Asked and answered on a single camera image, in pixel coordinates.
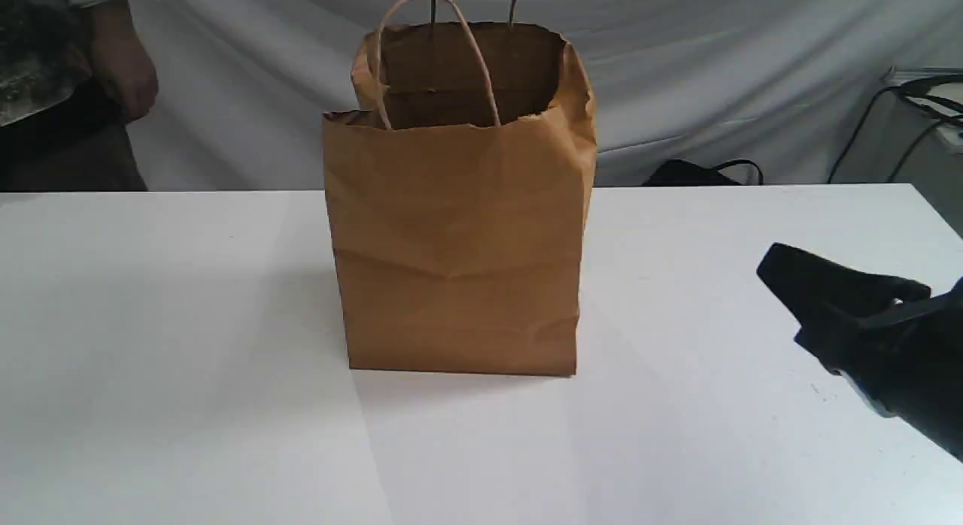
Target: table surface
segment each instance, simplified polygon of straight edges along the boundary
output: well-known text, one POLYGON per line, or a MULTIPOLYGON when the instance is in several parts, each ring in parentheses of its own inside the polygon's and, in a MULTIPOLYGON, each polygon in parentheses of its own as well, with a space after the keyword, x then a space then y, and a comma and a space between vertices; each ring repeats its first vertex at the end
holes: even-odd
POLYGON ((323 193, 0 196, 0 523, 963 522, 774 241, 945 292, 908 186, 595 190, 571 380, 352 372, 323 193))

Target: person's hand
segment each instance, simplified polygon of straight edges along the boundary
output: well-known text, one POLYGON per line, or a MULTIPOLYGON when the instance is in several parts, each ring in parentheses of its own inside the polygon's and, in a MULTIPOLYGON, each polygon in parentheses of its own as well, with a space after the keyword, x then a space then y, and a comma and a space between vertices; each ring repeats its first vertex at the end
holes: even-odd
POLYGON ((127 121, 147 116, 157 97, 157 70, 141 44, 127 0, 92 5, 90 66, 127 121))

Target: dark pants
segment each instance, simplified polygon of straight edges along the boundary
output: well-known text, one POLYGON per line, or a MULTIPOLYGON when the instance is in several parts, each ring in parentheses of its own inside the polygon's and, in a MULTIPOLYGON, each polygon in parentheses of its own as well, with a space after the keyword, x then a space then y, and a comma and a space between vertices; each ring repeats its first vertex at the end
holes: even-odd
POLYGON ((147 190, 120 117, 90 80, 69 100, 0 127, 0 192, 147 190))

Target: camouflage jacket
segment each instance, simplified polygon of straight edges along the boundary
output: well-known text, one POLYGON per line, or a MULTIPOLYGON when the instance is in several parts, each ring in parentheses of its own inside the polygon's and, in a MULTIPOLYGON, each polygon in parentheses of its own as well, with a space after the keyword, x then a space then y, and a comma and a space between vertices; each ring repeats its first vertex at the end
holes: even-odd
POLYGON ((90 78, 74 7, 102 0, 0 0, 0 126, 68 99, 90 78))

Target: black cable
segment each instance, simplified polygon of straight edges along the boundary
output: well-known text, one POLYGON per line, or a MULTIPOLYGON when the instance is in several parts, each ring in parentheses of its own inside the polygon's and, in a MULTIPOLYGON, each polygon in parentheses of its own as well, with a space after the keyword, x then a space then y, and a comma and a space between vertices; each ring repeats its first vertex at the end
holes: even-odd
POLYGON ((846 158, 846 155, 849 154, 849 149, 852 149, 852 145, 856 143, 856 135, 859 135, 859 131, 862 130, 863 125, 866 124, 866 119, 870 117, 870 111, 873 110, 873 106, 876 106, 876 100, 879 100, 883 94, 891 93, 895 90, 900 90, 900 86, 884 86, 883 89, 877 90, 876 94, 873 94, 873 99, 871 99, 870 104, 867 105, 866 111, 863 111, 863 117, 860 117, 859 122, 856 123, 856 129, 852 131, 849 141, 846 142, 846 147, 844 147, 843 152, 840 153, 840 158, 836 159, 835 164, 833 164, 832 169, 830 169, 829 179, 826 180, 826 183, 833 182, 833 178, 836 177, 836 172, 839 171, 840 164, 843 164, 843 160, 846 158))
POLYGON ((909 144, 909 147, 906 149, 906 152, 904 152, 904 155, 900 157, 900 162, 897 162, 897 166, 895 166, 895 168, 893 169, 893 173, 890 173, 890 176, 886 178, 886 182, 891 183, 895 181, 895 178, 897 178, 897 175, 899 175, 902 169, 904 168, 906 161, 908 161, 909 156, 913 154, 914 150, 916 150, 917 145, 921 144, 922 141, 925 140, 926 135, 929 135, 929 133, 936 130, 936 128, 943 126, 943 124, 946 124, 948 122, 955 123, 956 121, 960 120, 960 118, 963 118, 963 114, 959 114, 959 116, 955 116, 955 117, 943 117, 941 118, 941 120, 937 120, 933 124, 922 129, 922 132, 919 133, 919 135, 917 135, 916 140, 913 140, 912 144, 909 144))
POLYGON ((759 174, 759 185, 763 186, 766 183, 764 182, 764 179, 763 179, 763 171, 761 170, 761 168, 759 168, 759 165, 756 164, 756 162, 753 162, 750 159, 744 159, 744 158, 730 159, 729 162, 723 162, 722 164, 713 166, 713 168, 710 168, 710 169, 712 169, 712 171, 723 171, 723 169, 732 168, 732 166, 740 165, 740 164, 749 164, 750 166, 753 166, 753 168, 756 168, 756 173, 759 174))

